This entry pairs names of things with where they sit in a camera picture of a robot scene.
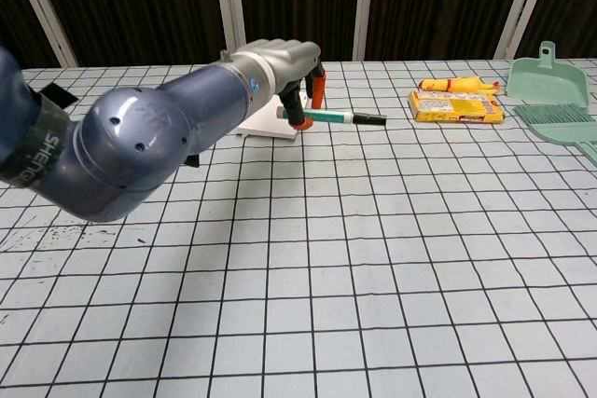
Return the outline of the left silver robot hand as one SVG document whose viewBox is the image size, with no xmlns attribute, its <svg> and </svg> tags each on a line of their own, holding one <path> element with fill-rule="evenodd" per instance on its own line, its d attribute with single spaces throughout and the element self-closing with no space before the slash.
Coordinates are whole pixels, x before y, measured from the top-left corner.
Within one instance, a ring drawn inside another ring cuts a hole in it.
<svg viewBox="0 0 597 398">
<path fill-rule="evenodd" d="M 276 96 L 294 130 L 307 130 L 313 124 L 304 111 L 299 92 L 304 84 L 311 107 L 322 106 L 326 71 L 317 44 L 295 39 L 258 39 L 232 51 L 227 66 L 247 84 L 248 117 Z"/>
</svg>

